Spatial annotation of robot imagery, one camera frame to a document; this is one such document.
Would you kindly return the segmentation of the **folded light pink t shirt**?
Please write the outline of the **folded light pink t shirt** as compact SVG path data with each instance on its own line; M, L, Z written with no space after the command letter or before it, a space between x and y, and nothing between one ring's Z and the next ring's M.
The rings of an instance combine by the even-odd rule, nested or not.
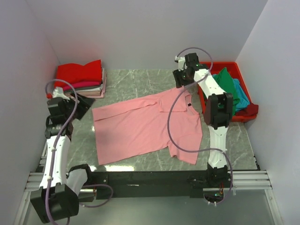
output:
M76 91L76 92L80 95L83 95L83 96L89 97L89 98L104 98L105 88L106 88L106 85L104 86L104 88L101 91L91 91L91 92Z

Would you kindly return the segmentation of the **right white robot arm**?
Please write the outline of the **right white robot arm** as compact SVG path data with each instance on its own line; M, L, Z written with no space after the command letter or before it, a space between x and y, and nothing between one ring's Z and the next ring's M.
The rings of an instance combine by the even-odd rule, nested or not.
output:
M210 156L206 183L217 187L229 177L226 158L226 135L233 116L233 95L223 90L213 78L210 68L199 62L196 53L175 56L178 69L173 71L176 87L197 84L204 92L207 103L203 117L210 132Z

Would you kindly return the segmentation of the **folded grey t shirt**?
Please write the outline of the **folded grey t shirt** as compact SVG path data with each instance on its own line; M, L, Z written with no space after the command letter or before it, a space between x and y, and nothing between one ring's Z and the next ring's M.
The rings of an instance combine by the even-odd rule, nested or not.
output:
M81 81L73 83L73 87L76 91L90 90L95 88L101 88L103 81Z

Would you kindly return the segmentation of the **red plastic bin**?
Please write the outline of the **red plastic bin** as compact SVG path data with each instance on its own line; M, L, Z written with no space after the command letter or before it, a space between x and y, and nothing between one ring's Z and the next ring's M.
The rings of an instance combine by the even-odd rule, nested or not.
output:
M248 100L250 101L250 104L252 104L251 97L248 93L246 84L243 80L243 77L241 75L241 72L239 70L237 63L236 62L214 62L213 67L210 72L212 75L218 74L221 71L221 69L223 69L223 68L227 68L227 71L229 72L229 74L231 75L232 78L236 78L239 80L241 88L243 89L244 93L246 94ZM199 95L199 99L201 102L202 113L204 113L206 110L206 100L204 97L204 93L200 87L198 87L198 95ZM234 115L232 117L232 122L246 123L251 120L254 120L256 117L257 117L257 114L253 114L253 115L245 114L245 115L238 115L238 116Z

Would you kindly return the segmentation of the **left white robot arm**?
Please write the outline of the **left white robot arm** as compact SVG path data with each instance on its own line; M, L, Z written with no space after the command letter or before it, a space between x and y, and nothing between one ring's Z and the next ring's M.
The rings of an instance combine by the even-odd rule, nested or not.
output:
M70 219L78 214L79 193L94 182L87 164L67 171L68 150L73 132L73 120L81 120L95 99L72 94L72 98L53 97L47 101L50 115L46 119L47 157L39 188L30 202L42 223Z

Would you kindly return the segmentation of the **folded white t shirt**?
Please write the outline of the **folded white t shirt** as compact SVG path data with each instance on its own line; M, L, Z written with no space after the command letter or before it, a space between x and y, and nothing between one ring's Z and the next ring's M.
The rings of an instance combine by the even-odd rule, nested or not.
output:
M106 70L102 70L102 81L81 81L72 84L76 91L101 91L106 85Z

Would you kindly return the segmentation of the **blue t shirt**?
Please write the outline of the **blue t shirt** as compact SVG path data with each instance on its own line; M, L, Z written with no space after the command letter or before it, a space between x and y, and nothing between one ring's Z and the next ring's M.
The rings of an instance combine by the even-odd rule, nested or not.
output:
M233 84L236 89L238 98L240 99L239 103L236 105L236 112L239 112L243 109L246 109L248 105L250 105L250 101L246 96L244 90L242 89L240 82L238 79L233 78Z

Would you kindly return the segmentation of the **green t shirt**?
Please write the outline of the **green t shirt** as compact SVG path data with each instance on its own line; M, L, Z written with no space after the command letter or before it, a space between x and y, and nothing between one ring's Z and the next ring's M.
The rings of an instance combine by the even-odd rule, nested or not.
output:
M219 85L219 87L222 88L226 93L232 94L232 114L234 115L236 112L236 105L240 102L240 98L238 97L238 93L234 86L233 79L229 74L227 68L224 67L218 74L209 75L209 77L213 78Z

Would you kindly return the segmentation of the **folded red t shirt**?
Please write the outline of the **folded red t shirt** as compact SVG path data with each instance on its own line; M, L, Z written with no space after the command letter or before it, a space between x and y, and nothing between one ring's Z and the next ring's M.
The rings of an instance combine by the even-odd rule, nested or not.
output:
M57 67L56 79L64 80L70 84L82 80L96 80L97 73L101 70L101 60L95 60L85 65L68 63Z

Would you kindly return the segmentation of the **folded beige t shirt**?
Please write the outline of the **folded beige t shirt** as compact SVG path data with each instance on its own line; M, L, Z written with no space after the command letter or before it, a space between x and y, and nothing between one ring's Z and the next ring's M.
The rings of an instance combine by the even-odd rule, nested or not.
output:
M72 86L75 88L76 93L82 96L102 96L103 89L105 88L105 71L99 71L96 78L96 80L82 80L75 82ZM72 96L73 91L69 85L63 82L56 82L55 85L56 87L61 87L67 97L74 98Z

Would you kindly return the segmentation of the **black base beam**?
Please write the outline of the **black base beam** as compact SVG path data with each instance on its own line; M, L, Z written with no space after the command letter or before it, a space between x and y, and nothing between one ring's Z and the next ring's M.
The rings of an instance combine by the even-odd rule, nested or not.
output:
M203 198L204 190L229 188L227 169L196 171L91 172L87 185L109 185L114 198L177 197Z

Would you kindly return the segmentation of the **aluminium rail frame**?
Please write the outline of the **aluminium rail frame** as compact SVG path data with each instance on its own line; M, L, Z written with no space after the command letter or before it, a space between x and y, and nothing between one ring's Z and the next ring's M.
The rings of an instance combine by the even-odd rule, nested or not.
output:
M38 163L37 172L30 172L17 215L13 222L14 225L22 225L30 205L30 194L35 191L40 184L45 170L47 145L44 146L42 156ZM234 171L233 172L233 194L240 190L263 190L267 197L267 204L270 209L271 217L276 225L282 225L278 204L273 192L273 187L267 171Z

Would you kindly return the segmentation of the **dark red t shirt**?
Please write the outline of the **dark red t shirt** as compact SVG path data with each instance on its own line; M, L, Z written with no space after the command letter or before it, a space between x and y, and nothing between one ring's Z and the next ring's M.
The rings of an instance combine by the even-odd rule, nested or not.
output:
M246 108L239 110L235 116L242 119L255 119L257 117L259 105L250 103Z

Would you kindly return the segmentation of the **folded magenta t shirt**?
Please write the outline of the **folded magenta t shirt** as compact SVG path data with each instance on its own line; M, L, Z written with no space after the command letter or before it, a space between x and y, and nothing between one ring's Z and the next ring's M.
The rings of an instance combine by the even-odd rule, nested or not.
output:
M65 83L60 83L63 91L69 91L71 90L71 87L66 85ZM77 83L73 83L72 86L75 88L76 91L80 91L80 90L88 90L88 91L94 91L94 90L101 90L103 87L102 82L99 81L82 81L82 82L77 82Z

